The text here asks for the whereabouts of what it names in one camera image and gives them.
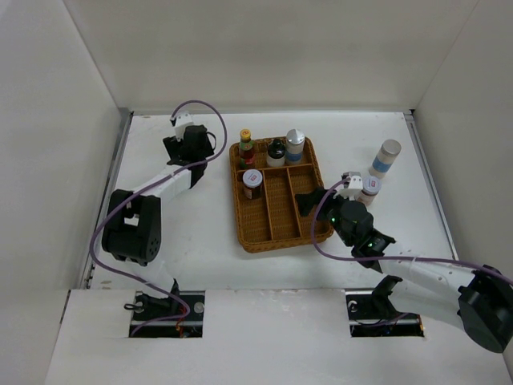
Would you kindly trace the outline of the white lid pepper jar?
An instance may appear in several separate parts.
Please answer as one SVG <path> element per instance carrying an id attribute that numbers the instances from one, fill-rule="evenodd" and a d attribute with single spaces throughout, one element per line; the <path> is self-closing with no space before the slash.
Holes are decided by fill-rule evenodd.
<path id="1" fill-rule="evenodd" d="M 249 199 L 257 199 L 261 196 L 263 175 L 257 169 L 248 169 L 242 176 L 244 195 Z"/>

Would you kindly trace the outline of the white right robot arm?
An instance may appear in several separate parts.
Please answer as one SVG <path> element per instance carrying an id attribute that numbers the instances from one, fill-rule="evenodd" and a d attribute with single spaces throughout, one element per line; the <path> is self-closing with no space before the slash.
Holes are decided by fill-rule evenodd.
<path id="1" fill-rule="evenodd" d="M 386 254 L 396 240 L 374 228 L 358 201 L 335 189 L 316 188 L 295 196 L 301 216 L 327 221 L 346 247 L 349 261 L 384 274 L 371 294 L 384 318 L 425 315 L 452 325 L 487 351 L 502 354 L 512 339 L 512 280 L 488 265 L 410 253 Z"/>

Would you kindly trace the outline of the black cap white bottle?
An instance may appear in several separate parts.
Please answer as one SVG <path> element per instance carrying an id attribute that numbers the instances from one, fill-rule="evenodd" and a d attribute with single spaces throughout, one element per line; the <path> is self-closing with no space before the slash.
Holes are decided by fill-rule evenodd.
<path id="1" fill-rule="evenodd" d="M 266 164 L 270 168 L 285 165 L 285 144 L 280 138 L 275 138 L 267 147 Z"/>

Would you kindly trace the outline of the yellow cap red sauce bottle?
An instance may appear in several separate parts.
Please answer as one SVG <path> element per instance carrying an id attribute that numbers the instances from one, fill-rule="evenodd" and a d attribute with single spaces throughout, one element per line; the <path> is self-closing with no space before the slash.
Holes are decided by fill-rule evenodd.
<path id="1" fill-rule="evenodd" d="M 254 167 L 255 150 L 253 147 L 252 134 L 247 128 L 240 131 L 239 156 L 240 167 L 242 169 Z"/>

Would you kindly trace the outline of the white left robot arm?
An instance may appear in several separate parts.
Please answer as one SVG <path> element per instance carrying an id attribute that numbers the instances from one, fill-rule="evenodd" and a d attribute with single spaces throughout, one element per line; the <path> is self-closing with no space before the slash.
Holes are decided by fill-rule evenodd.
<path id="1" fill-rule="evenodd" d="M 103 251 L 117 261 L 145 267 L 156 259 L 162 241 L 162 208 L 193 188 L 215 159 L 215 136 L 203 125 L 185 124 L 164 139 L 170 160 L 157 176 L 136 190 L 115 190 L 102 223 Z"/>

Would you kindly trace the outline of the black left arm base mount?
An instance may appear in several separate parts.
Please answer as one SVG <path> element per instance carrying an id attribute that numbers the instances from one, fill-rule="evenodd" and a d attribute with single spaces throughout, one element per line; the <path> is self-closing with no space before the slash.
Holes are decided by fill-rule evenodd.
<path id="1" fill-rule="evenodd" d="M 205 314 L 204 291 L 181 291 L 174 282 L 172 294 L 189 307 L 168 296 L 152 297 L 138 291 L 123 305 L 131 315 L 130 338 L 201 338 Z"/>

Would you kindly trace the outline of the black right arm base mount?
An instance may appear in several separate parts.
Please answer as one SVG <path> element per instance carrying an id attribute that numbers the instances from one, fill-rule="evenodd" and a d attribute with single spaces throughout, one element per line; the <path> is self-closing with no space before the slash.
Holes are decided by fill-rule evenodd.
<path id="1" fill-rule="evenodd" d="M 386 276 L 373 289 L 345 292 L 353 338 L 424 337 L 419 315 L 398 312 L 389 296 L 401 278 Z"/>

